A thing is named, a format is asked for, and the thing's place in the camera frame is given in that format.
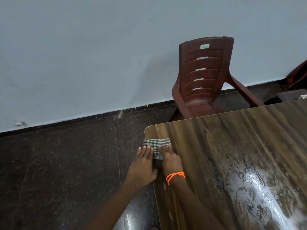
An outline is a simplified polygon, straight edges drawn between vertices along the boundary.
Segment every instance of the finger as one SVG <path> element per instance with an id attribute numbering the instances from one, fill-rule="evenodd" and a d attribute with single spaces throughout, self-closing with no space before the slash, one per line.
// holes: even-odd
<path id="1" fill-rule="evenodd" d="M 167 152 L 164 151 L 161 147 L 158 147 L 159 153 L 162 155 L 163 158 L 165 158 Z"/>
<path id="2" fill-rule="evenodd" d="M 169 151 L 169 149 L 167 148 L 167 146 L 166 146 L 165 144 L 163 144 L 161 148 L 162 148 L 164 151 L 166 151 L 166 152 Z"/>
<path id="3" fill-rule="evenodd" d="M 147 149 L 147 147 L 146 147 L 146 145 L 144 145 L 142 147 L 142 150 L 141 150 L 141 153 L 140 153 L 139 157 L 143 157 L 144 156 L 146 149 Z"/>
<path id="4" fill-rule="evenodd" d="M 168 145 L 168 148 L 169 148 L 169 152 L 170 152 L 170 153 L 173 153 L 173 152 L 174 152 L 171 143 Z"/>
<path id="5" fill-rule="evenodd" d="M 142 148 L 139 147 L 138 150 L 136 151 L 135 158 L 138 158 L 138 157 L 139 157 L 139 155 L 140 155 L 140 153 L 141 153 L 141 150 L 142 150 Z"/>
<path id="6" fill-rule="evenodd" d="M 148 145 L 144 154 L 144 158 L 148 158 L 149 157 L 149 153 L 150 153 L 150 146 Z"/>
<path id="7" fill-rule="evenodd" d="M 152 181 L 155 180 L 155 179 L 157 178 L 157 176 L 158 176 L 158 171 L 159 171 L 158 169 L 153 169 L 153 172 L 152 172 L 152 175 L 151 175 L 151 176 L 152 176 Z"/>
<path id="8" fill-rule="evenodd" d="M 150 153 L 149 153 L 149 157 L 148 157 L 150 160 L 152 160 L 153 157 L 154 157 L 154 156 L 153 156 L 153 155 L 154 155 L 154 153 L 153 153 L 154 150 L 153 150 L 153 149 L 154 149 L 153 147 L 150 149 Z"/>

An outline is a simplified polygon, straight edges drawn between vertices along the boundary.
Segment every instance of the chair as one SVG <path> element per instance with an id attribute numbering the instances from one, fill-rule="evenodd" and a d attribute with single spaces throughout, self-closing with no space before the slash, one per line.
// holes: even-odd
<path id="1" fill-rule="evenodd" d="M 178 109 L 171 121 L 224 112 L 214 107 L 213 101 L 225 82 L 233 86 L 250 107 L 264 105 L 229 72 L 233 42 L 230 37 L 207 37 L 179 45 L 179 74 L 172 90 Z"/>

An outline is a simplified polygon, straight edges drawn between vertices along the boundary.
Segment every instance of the chair armrest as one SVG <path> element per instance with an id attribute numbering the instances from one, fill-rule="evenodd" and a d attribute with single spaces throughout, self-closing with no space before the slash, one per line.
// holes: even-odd
<path id="1" fill-rule="evenodd" d="M 182 114 L 184 119 L 191 119 L 193 118 L 192 114 L 190 113 L 190 111 L 188 110 L 186 104 L 184 103 L 181 94 L 179 92 L 179 84 L 180 84 L 180 78 L 179 76 L 177 77 L 176 83 L 172 89 L 172 96 L 175 100 L 175 103 L 178 106 L 178 109 L 180 111 L 180 113 Z"/>
<path id="2" fill-rule="evenodd" d="M 264 103 L 257 98 L 251 91 L 249 91 L 244 85 L 242 85 L 237 79 L 230 75 L 227 81 L 229 85 L 235 88 L 242 97 L 251 105 L 251 107 L 264 106 Z"/>

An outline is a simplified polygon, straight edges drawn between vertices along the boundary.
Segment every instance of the green and white plaid cloth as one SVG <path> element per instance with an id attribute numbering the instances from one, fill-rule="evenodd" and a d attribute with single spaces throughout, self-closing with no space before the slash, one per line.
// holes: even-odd
<path id="1" fill-rule="evenodd" d="M 163 160 L 163 157 L 159 153 L 158 147 L 161 147 L 163 144 L 169 145 L 171 143 L 171 140 L 169 138 L 167 139 L 144 139 L 143 146 L 151 146 L 154 149 L 153 158 L 157 160 Z"/>

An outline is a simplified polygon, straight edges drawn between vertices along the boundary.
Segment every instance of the person's left hand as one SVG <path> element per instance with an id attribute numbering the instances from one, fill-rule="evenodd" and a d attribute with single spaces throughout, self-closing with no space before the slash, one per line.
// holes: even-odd
<path id="1" fill-rule="evenodd" d="M 158 170 L 153 171 L 153 148 L 150 146 L 139 147 L 136 157 L 131 163 L 125 182 L 132 183 L 136 190 L 156 179 Z"/>

